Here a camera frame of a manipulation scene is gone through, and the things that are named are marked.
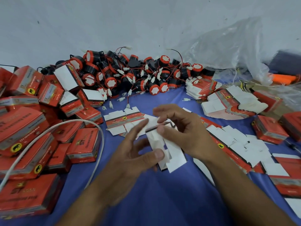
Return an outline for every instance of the blue table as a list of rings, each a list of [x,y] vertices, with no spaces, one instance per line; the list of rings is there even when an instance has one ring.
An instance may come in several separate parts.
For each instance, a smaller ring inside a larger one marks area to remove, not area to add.
[[[173,89],[167,93],[152,96],[148,93],[130,97],[131,107],[152,115],[152,109],[160,104],[175,103],[201,116],[203,111],[195,101],[183,102],[187,98],[184,87]],[[127,101],[113,100],[114,109],[101,110],[103,115],[116,110],[124,110]],[[231,125],[245,134],[254,135],[250,123],[253,118],[239,121],[226,121],[209,118],[222,126]],[[111,155],[123,140],[121,136],[112,136],[101,125],[105,144],[96,175],[103,169]],[[296,154],[284,144],[280,146],[268,144],[271,153]],[[129,195],[117,206],[112,207],[102,225],[233,225],[227,208],[216,188],[207,180],[191,157],[188,163],[173,173],[167,170],[155,173],[149,170],[142,174]],[[65,186],[58,203],[49,216],[34,216],[13,220],[0,220],[0,225],[54,225],[66,212],[69,206],[83,191],[95,163],[75,164],[68,174]],[[248,175],[281,209],[283,209],[298,225],[298,218],[286,201],[281,197],[267,175],[250,173]]]

